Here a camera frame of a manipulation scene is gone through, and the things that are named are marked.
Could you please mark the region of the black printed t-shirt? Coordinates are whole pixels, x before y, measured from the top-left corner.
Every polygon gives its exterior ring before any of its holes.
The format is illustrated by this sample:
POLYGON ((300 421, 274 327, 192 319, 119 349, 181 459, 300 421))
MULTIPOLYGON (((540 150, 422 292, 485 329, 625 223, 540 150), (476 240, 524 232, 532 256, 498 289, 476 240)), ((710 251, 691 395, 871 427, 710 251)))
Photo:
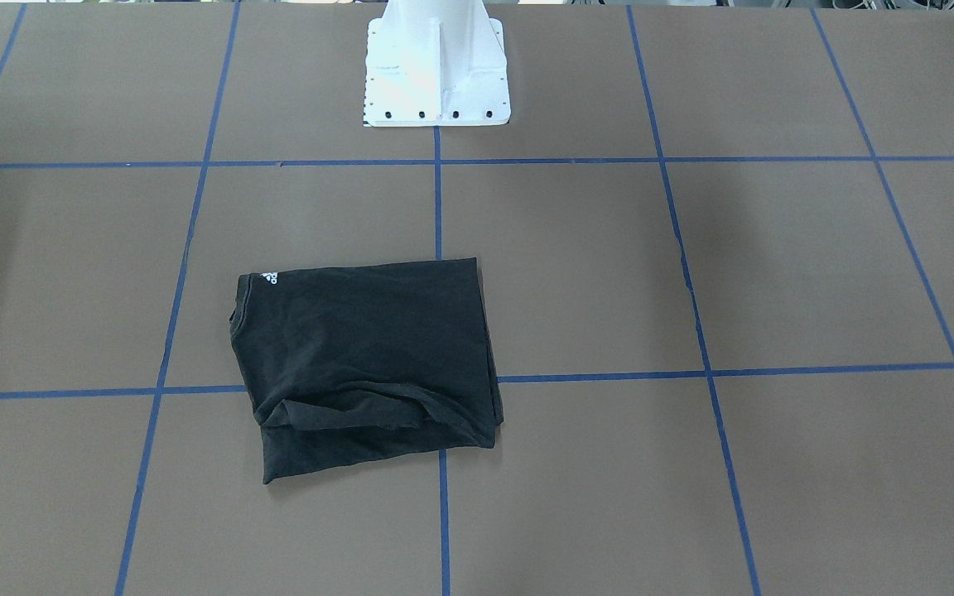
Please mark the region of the black printed t-shirt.
POLYGON ((229 340, 265 484, 492 449, 504 422, 474 257, 242 274, 229 340))

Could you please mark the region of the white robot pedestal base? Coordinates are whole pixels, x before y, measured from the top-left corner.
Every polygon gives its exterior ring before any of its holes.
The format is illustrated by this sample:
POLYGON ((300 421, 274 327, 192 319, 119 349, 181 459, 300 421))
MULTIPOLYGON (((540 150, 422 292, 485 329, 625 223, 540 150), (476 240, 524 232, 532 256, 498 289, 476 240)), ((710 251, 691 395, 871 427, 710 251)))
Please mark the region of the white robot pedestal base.
POLYGON ((389 1, 367 29, 363 124, 510 121, 504 27, 481 1, 389 1))

